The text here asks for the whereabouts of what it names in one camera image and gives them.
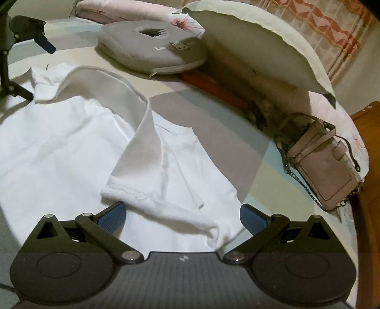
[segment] bed sheet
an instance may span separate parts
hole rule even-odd
[[[237,189],[241,202],[249,203],[268,215],[282,213],[296,221],[305,221],[314,213],[322,215],[358,267],[351,206],[347,205],[333,215],[323,212],[305,190],[284,173],[270,128],[265,133],[259,131],[239,111],[176,77],[147,78],[100,55],[94,46],[101,26],[79,18],[48,22],[45,33],[57,47],[56,53],[45,53],[33,41],[16,45],[9,55],[11,77],[19,76],[33,66],[46,68],[61,62],[96,65],[122,75],[150,98],[152,108],[161,116],[193,128],[214,164]],[[3,249],[0,283],[10,284],[7,272],[20,244],[15,243],[7,229],[1,208],[0,231],[0,248]],[[245,230],[222,251],[230,250],[250,236]],[[355,306],[356,295],[357,282],[348,299],[351,306]],[[15,301],[14,296],[0,290],[1,308],[10,308]]]

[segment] curtain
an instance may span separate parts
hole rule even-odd
[[[182,5],[193,0],[182,0]],[[310,43],[333,85],[360,49],[373,15],[358,0],[240,0],[286,21]]]

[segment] beige wall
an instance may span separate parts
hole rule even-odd
[[[68,18],[75,0],[17,0],[9,16],[24,15],[42,20]]]
[[[380,22],[371,26],[358,56],[335,87],[338,102],[351,115],[380,101]]]

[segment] wooden furniture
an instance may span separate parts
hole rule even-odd
[[[380,102],[351,116],[369,154],[363,192],[352,200],[359,247],[357,309],[380,305]]]

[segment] pink handbag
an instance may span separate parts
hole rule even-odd
[[[308,123],[302,129],[292,121],[295,118],[304,120],[306,117]],[[324,211],[344,206],[350,195],[360,192],[363,183],[358,173],[359,164],[353,157],[350,143],[336,135],[334,125],[314,116],[294,113],[282,122],[280,133],[275,141],[285,173],[298,181]],[[344,140],[347,147],[341,140],[337,141],[335,136]],[[352,161],[346,155],[347,148]],[[298,170],[318,200],[292,172],[291,167]]]

